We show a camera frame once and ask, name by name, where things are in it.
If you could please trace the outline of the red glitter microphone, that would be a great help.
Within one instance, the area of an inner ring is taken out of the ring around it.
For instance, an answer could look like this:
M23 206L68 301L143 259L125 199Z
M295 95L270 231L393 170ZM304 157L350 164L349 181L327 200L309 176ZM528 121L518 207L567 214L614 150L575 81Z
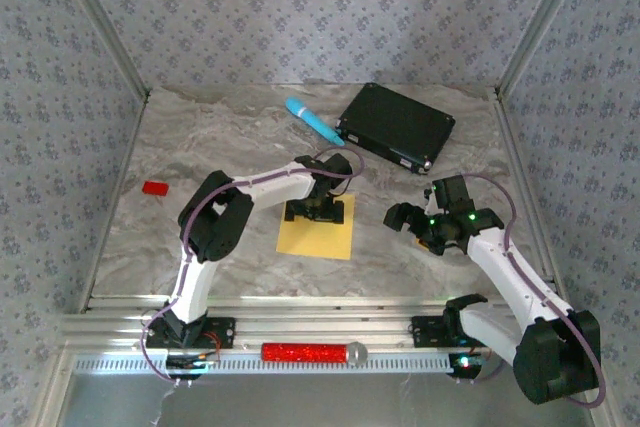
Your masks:
M262 344L261 358L265 362L361 366L368 360L368 350L360 342L348 344L271 342Z

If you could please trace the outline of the aluminium side rail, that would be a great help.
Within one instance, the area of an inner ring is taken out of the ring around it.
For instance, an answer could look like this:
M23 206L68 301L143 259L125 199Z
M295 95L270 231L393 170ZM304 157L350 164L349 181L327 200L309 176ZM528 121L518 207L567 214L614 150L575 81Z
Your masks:
M518 146L505 107L501 102L499 90L495 87L488 87L487 95L493 105L500 134L509 158L511 176L517 191L519 206L524 210L523 214L519 211L519 216L524 219L524 223L531 234L532 249L536 251L534 257L536 258L537 266L541 267L547 277L553 280L558 295L567 300L568 292L558 269L555 256L551 251L550 238L544 225L541 209L535 198L532 182L525 171L521 149Z
M142 100L142 104L140 106L140 108L137 111L133 126L132 126L132 131L131 131L131 136L129 138L129 141L127 143L126 146L126 150L125 150L125 154L124 157L122 159L122 162L120 164L119 167L119 172L118 172L118 176L114 185L114 189L113 192L110 196L109 199L109 204L108 204L108 209L107 209L107 217L105 220L105 223L101 229L100 235L98 237L98 241L96 244L96 249L94 251L92 260L91 260L91 264L90 264L90 268L88 271L88 277L87 280L85 282L84 285L84 290L81 294L80 297L80 301L78 303L78 307L77 307L77 312L80 314L83 314L86 312L86 310L88 309L90 300L91 300L91 294L96 282L96 277L97 277L97 272L99 270L100 267L100 262L101 262L101 258L104 252L104 248L106 246L106 243L108 241L109 238L109 232L110 232L110 228L111 228L111 224L113 222L115 213L117 211L117 206L118 206L118 202L119 202L119 198L120 198L120 194L122 191L122 187L124 185L124 181L126 179L126 175L128 172L128 168L129 168L129 164L131 161L131 157L133 154L133 151L135 149L135 144L138 138L138 134L139 134L139 130L140 130L140 126L142 123L142 119L144 117L144 113L146 110L146 107L148 105L148 100L150 97L150 93L147 92L146 95L144 96L143 100Z

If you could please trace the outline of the black controller board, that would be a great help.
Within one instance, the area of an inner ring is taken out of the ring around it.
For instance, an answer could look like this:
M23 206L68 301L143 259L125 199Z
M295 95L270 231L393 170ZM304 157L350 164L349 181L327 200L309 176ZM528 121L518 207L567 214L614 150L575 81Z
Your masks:
M452 353L449 355L449 363L452 369L448 373L449 377L474 382L479 379L487 359L481 354Z
M166 374L174 380L196 380L218 365L213 355L169 355L165 361Z

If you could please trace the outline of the blue cylinder stick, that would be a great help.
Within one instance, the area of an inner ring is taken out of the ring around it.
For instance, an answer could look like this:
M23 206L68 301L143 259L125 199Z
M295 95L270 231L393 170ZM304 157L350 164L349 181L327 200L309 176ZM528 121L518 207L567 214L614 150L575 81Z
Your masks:
M315 115L302 100L296 97L288 97L285 100L285 107L292 115L305 122L325 140L337 146L345 145L345 142L340 135L321 118Z

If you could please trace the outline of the aluminium base frame rail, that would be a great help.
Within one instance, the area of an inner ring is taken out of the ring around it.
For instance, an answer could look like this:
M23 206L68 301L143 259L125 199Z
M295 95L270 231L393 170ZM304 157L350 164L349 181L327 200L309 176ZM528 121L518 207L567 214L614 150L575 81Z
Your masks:
M448 301L418 298L243 297L216 298L208 306L212 317L236 319L233 347L256 351L263 343L333 343L358 341L372 351L415 348L409 332L413 316L440 316ZM498 299L485 300L491 313L506 319L509 306ZM83 314L63 320L62 342L77 349L138 350L145 325L162 309L160 297L96 297ZM455 345L423 349L488 348L480 342L455 336ZM169 351L213 351L163 349Z

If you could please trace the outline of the black hard case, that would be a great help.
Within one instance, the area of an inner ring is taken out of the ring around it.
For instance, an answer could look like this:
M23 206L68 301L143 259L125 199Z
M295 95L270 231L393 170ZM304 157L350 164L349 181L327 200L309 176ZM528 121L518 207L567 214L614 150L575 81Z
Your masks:
M426 174L455 125L453 116L379 84L364 85L336 123L340 137L414 174Z

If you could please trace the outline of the yellow paper sheet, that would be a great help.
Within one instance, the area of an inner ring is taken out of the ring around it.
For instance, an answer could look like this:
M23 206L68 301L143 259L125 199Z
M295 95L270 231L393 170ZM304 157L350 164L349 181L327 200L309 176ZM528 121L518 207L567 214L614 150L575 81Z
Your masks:
M276 251L306 257L350 260L355 196L345 194L338 199L344 203L342 224L315 222L303 217L297 217L294 221L282 218Z

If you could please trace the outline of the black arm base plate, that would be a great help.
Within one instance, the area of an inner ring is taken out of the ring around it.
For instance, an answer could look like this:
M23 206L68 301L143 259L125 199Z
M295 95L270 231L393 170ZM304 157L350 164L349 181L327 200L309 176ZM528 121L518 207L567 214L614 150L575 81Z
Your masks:
M161 317L151 323L145 340L148 348L231 349L236 334L233 317L201 316L191 323Z
M440 348L455 345L442 315L413 316L409 332L415 348Z

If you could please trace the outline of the aluminium frame leg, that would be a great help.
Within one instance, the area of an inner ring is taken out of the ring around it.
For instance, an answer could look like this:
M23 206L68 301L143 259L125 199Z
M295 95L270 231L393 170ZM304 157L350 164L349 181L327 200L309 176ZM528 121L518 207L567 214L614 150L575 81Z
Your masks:
M66 348L48 361L44 383L34 403L28 427L58 427L74 365L75 354Z

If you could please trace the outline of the aluminium corner post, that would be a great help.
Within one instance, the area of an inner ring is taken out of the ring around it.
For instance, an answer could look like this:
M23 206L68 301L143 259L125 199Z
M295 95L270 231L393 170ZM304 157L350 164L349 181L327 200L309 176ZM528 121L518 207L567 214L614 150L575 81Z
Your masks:
M499 101L504 102L513 92L564 2L540 0L496 87Z
M136 97L145 102L149 89L138 73L134 62L122 43L114 23L100 0L78 0L106 50Z

